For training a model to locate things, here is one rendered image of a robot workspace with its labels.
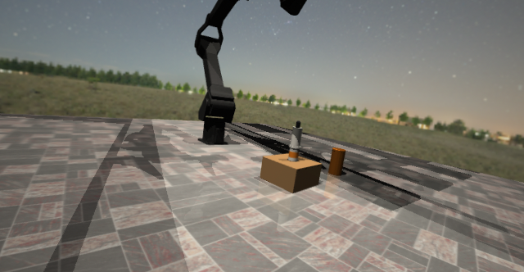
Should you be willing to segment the brown rectangular block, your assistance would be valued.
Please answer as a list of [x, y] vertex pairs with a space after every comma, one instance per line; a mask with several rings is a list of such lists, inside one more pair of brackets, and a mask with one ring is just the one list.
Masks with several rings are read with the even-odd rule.
[[289, 161], [289, 154], [263, 156], [260, 178], [290, 193], [318, 185], [322, 164], [299, 157]]

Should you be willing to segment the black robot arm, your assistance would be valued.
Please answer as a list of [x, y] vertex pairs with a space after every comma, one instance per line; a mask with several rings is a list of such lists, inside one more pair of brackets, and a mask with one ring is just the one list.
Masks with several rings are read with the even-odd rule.
[[[204, 121], [203, 136], [198, 141], [206, 145], [228, 144], [224, 142], [224, 122], [232, 123], [236, 109], [231, 88], [224, 87], [218, 54], [224, 39], [221, 27], [237, 1], [239, 0], [218, 0], [208, 13], [205, 24], [196, 34], [194, 46], [196, 54], [203, 59], [207, 87], [206, 96], [198, 111], [198, 120]], [[209, 25], [218, 28], [218, 39], [201, 35]], [[206, 116], [218, 116], [223, 119]]]

